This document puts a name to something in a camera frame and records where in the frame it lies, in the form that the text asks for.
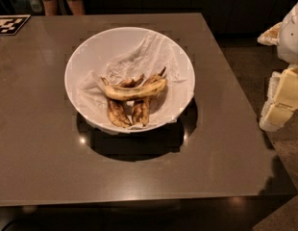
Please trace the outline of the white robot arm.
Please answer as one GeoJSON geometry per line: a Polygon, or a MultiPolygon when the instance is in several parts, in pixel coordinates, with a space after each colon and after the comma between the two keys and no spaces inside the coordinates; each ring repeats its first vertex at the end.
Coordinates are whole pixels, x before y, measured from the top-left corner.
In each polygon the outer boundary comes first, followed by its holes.
{"type": "Polygon", "coordinates": [[[261,110],[260,128],[275,132],[283,128],[298,110],[298,2],[282,22],[258,37],[258,43],[275,45],[278,58],[288,63],[282,73],[272,73],[267,100],[261,110]]]}

